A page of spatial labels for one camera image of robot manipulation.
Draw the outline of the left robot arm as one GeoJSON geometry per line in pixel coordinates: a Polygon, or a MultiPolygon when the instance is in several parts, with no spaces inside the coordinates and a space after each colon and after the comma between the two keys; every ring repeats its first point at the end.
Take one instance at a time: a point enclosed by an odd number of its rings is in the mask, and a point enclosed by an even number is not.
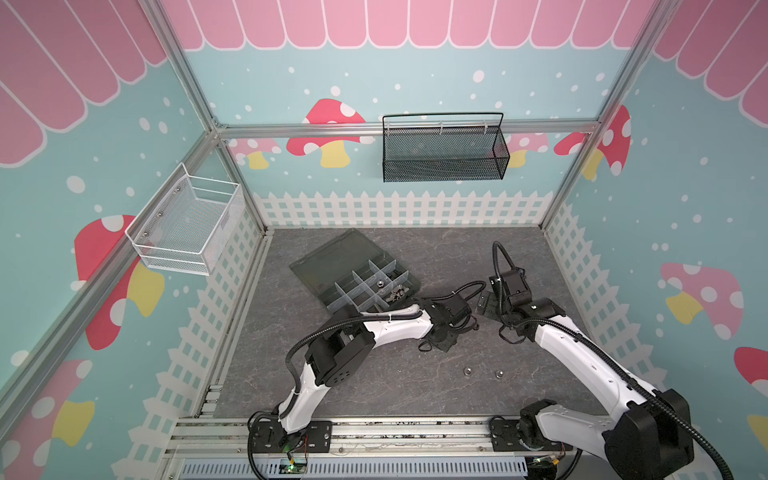
{"type": "Polygon", "coordinates": [[[375,348],[417,340],[421,352],[449,351],[459,336],[479,328],[469,302],[486,286],[482,280],[471,281],[447,295],[416,299],[388,312],[344,307],[334,313],[286,353],[293,389],[271,412],[259,411],[248,419],[248,453],[291,455],[308,447],[312,417],[325,395],[349,380],[375,348]]]}

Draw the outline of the silver wing nut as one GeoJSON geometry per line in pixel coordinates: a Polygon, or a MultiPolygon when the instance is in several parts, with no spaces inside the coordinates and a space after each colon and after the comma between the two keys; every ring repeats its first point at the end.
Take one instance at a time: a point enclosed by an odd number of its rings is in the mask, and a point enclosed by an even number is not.
{"type": "Polygon", "coordinates": [[[389,296],[386,298],[386,301],[387,301],[388,303],[394,303],[394,302],[396,302],[396,301],[400,300],[401,298],[404,298],[404,297],[406,296],[406,294],[407,294],[407,291],[406,291],[406,290],[404,290],[404,289],[398,289],[398,290],[394,290],[394,291],[393,291],[393,292],[391,292],[391,293],[390,293],[390,295],[389,295],[389,296]]]}

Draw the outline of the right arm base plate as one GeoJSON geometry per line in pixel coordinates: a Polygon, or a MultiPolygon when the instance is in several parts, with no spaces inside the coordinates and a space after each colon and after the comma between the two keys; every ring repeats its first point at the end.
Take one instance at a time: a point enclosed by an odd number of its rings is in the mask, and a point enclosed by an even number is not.
{"type": "Polygon", "coordinates": [[[547,440],[538,434],[531,434],[527,426],[520,427],[520,420],[512,417],[492,416],[488,431],[494,452],[555,452],[569,453],[572,446],[547,440]]]}

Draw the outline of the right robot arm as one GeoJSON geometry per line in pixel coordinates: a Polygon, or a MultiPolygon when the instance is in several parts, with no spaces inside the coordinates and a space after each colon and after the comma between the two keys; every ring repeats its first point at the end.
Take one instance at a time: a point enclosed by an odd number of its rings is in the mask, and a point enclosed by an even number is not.
{"type": "Polygon", "coordinates": [[[720,476],[733,473],[724,457],[690,422],[690,407],[673,389],[660,391],[635,376],[592,342],[555,302],[532,296],[525,271],[499,261],[510,256],[492,245],[490,285],[504,330],[553,355],[599,401],[605,415],[585,414],[542,399],[521,409],[518,442],[541,450],[552,442],[605,460],[622,479],[665,479],[688,466],[700,448],[720,476]]]}

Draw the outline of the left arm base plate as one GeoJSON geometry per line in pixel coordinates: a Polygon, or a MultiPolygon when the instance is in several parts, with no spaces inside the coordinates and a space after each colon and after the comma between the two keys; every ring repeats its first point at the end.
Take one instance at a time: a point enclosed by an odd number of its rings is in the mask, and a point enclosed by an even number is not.
{"type": "Polygon", "coordinates": [[[332,429],[330,421],[312,421],[305,429],[287,433],[277,419],[262,418],[251,424],[248,442],[258,454],[328,453],[332,429]]]}

